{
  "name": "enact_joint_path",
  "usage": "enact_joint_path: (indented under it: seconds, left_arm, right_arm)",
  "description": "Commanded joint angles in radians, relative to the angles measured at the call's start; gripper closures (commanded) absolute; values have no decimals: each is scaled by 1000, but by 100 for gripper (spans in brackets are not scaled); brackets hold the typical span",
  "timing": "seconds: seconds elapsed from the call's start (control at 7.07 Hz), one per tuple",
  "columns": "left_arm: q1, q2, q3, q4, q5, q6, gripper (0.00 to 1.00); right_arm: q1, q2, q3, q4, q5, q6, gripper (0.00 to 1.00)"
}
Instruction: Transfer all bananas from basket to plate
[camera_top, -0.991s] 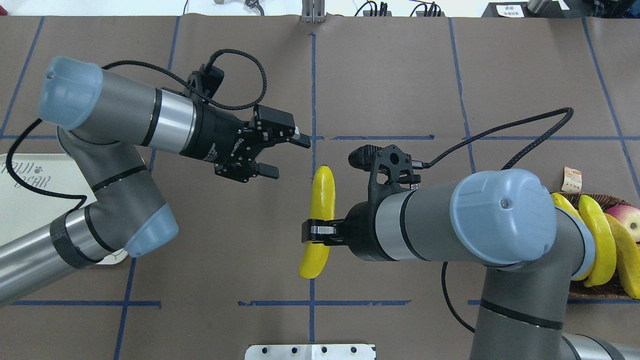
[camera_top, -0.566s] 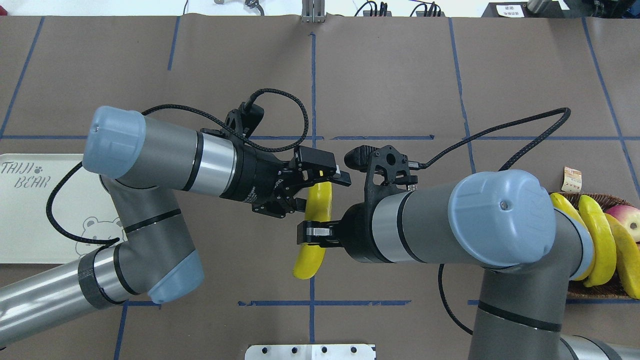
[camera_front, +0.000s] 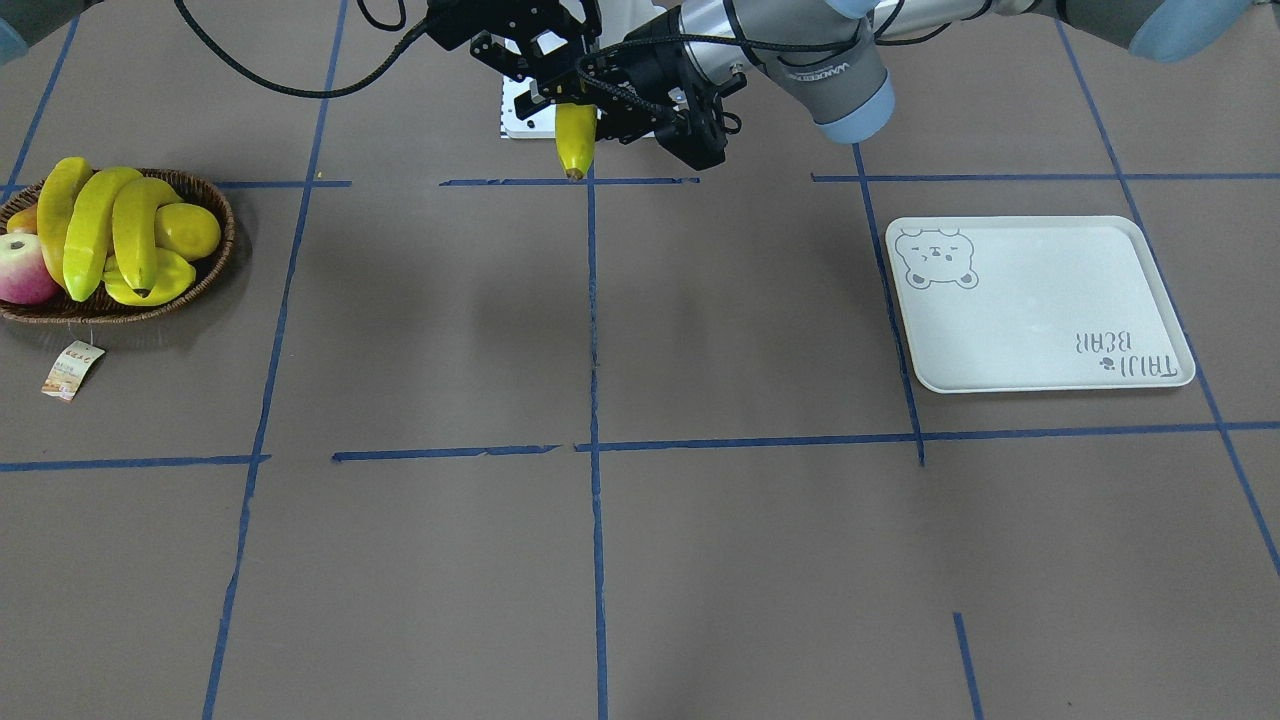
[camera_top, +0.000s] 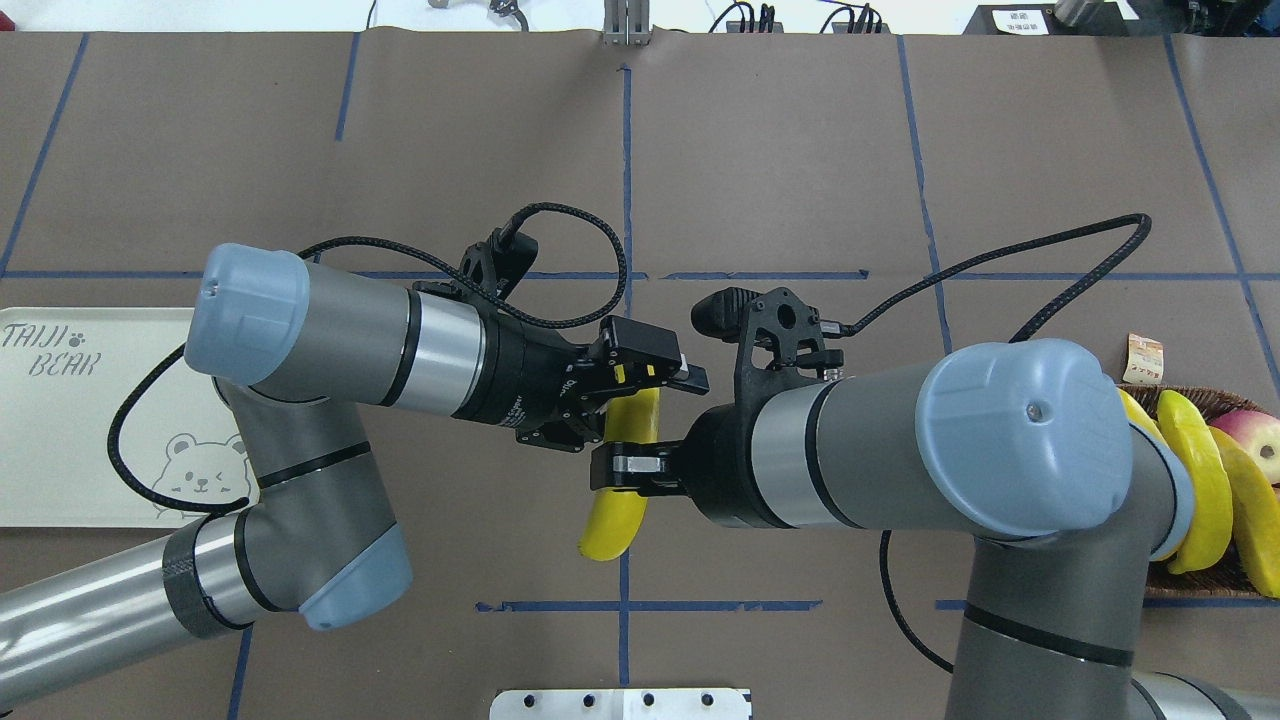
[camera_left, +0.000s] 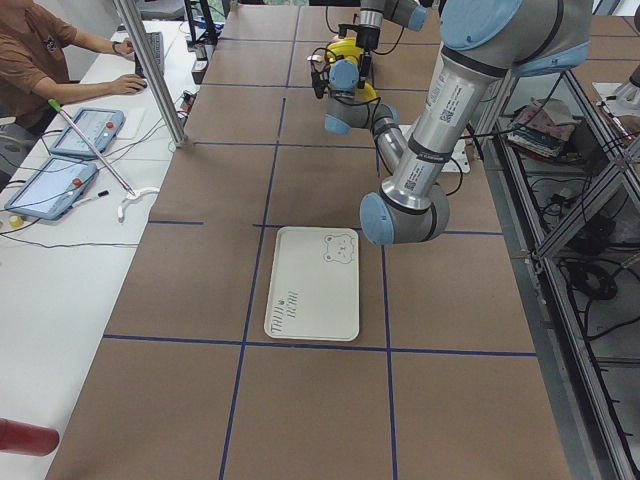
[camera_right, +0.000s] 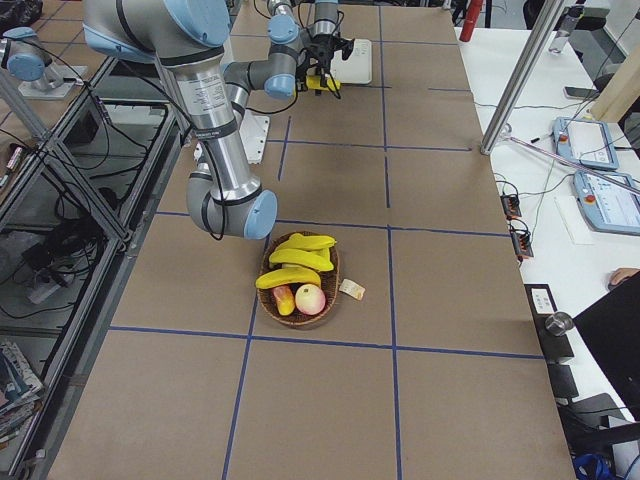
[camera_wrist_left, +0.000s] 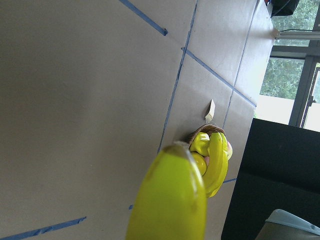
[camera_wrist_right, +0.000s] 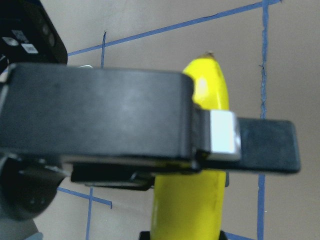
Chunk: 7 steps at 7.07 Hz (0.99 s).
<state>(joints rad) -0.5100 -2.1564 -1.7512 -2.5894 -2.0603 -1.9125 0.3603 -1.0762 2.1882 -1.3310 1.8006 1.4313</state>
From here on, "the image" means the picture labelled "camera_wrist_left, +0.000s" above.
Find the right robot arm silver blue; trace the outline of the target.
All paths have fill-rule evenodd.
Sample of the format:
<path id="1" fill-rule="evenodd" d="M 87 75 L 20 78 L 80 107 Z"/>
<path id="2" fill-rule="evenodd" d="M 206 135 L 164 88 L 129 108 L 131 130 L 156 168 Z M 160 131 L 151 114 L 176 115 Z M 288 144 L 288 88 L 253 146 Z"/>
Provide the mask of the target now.
<path id="1" fill-rule="evenodd" d="M 265 220 L 256 240 L 319 240 L 320 228 L 282 209 Z"/>

